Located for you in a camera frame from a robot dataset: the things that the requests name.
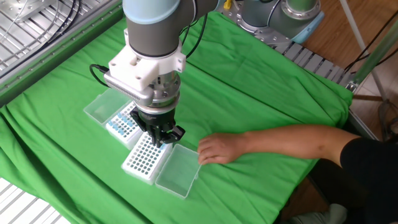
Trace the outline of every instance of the green cloth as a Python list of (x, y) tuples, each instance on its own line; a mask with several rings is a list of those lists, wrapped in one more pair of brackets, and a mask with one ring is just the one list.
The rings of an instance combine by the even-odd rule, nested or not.
[[(197, 41), (202, 20), (190, 29), (184, 53)], [(89, 64), (108, 64), (124, 46), (125, 27), (118, 22), (0, 109), (0, 176), (72, 223), (272, 223), (315, 161), (246, 154), (209, 164), (186, 200), (121, 169), (129, 151), (83, 108), (105, 91)], [(193, 150), (215, 132), (342, 126), (352, 99), (218, 13), (209, 15), (181, 79), (175, 119)]]

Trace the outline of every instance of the metal frame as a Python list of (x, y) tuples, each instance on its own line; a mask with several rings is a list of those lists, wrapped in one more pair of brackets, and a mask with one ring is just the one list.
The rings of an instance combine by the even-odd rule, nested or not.
[(48, 47), (41, 50), (41, 52), (17, 67), (7, 67), (7, 73), (2, 73), (2, 76), (0, 77), (0, 106), (5, 105), (8, 103), (8, 101), (10, 101), (10, 99), (16, 96), (4, 97), (4, 95), (8, 93), (12, 87), (20, 84), (27, 77), (41, 69), (47, 62), (62, 54), (64, 50), (68, 48), (68, 46), (80, 40), (85, 33), (90, 32), (96, 28), (96, 26), (102, 24), (108, 17), (110, 17), (112, 13), (117, 12), (122, 12), (121, 0), (103, 1), (96, 7), (93, 7), (90, 12), (83, 14), (84, 16), (79, 18), (73, 28), (71, 28), (65, 35), (61, 36), (61, 38), (53, 41)]

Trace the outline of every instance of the wooden surface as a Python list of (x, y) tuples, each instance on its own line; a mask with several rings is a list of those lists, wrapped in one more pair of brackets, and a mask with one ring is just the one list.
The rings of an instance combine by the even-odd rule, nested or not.
[[(398, 10), (398, 1), (396, 0), (348, 0), (348, 4), (366, 45), (379, 32), (380, 28), (393, 13)], [(325, 13), (325, 18), (319, 28), (304, 43), (304, 46), (341, 68), (345, 68), (345, 66), (355, 60), (358, 54), (360, 54), (361, 49), (348, 24), (340, 1), (321, 0), (321, 8)], [(386, 34), (391, 25), (381, 34), (381, 38)], [(381, 38), (370, 48), (370, 52), (374, 50)], [(357, 71), (360, 65), (361, 63), (353, 67), (351, 71)], [(398, 54), (378, 66), (376, 72), (379, 75), (387, 97), (391, 102), (398, 105)], [(356, 94), (361, 96), (380, 96), (372, 76), (368, 76)], [(374, 100), (377, 98), (368, 99), (354, 99), (351, 109), (381, 139), (381, 126), (377, 113), (377, 108), (381, 102)], [(396, 116), (398, 114), (390, 110), (387, 118), (391, 119)], [(326, 202), (317, 193), (310, 181), (305, 179), (298, 186), (298, 191), (292, 194), (290, 205), (284, 208), (282, 212), (282, 219), (286, 220), (300, 213), (321, 212), (327, 209)]]

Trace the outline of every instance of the metal rack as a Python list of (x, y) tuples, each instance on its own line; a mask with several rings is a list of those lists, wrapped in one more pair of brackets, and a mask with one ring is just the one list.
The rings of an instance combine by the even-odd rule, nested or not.
[[(7, 6), (7, 2), (14, 1), (17, 2), (16, 0), (2, 0), (0, 1), (0, 7)], [(79, 11), (79, 17), (92, 11), (103, 1), (104, 0), (83, 1)], [(5, 13), (6, 11), (11, 11), (9, 8), (12, 7), (1, 7), (0, 38), (2, 38), (2, 41), (0, 42), (0, 77), (2, 77), (2, 74), (6, 71), (13, 69), (19, 61), (24, 60), (27, 56), (38, 50), (40, 46), (43, 46), (49, 38), (55, 35), (57, 29), (65, 21), (71, 10), (73, 1), (59, 0), (52, 2), (52, 4), (25, 21), (15, 21), (14, 23), (13, 21), (15, 18)], [(28, 4), (24, 8), (24, 11), (28, 11), (30, 7), (32, 6)], [(74, 7), (69, 22), (76, 16), (76, 12), (77, 7)]]

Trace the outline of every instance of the clear plastic box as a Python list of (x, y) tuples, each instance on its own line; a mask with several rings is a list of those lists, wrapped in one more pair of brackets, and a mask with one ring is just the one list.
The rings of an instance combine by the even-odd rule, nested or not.
[(174, 145), (155, 185), (185, 199), (191, 190), (193, 181), (198, 178), (201, 167), (198, 163), (198, 156), (199, 154), (195, 151), (179, 144)]
[(94, 101), (86, 106), (83, 111), (102, 127), (105, 127), (106, 123), (130, 102), (131, 99), (128, 96), (117, 90), (108, 88), (103, 94), (98, 95)]

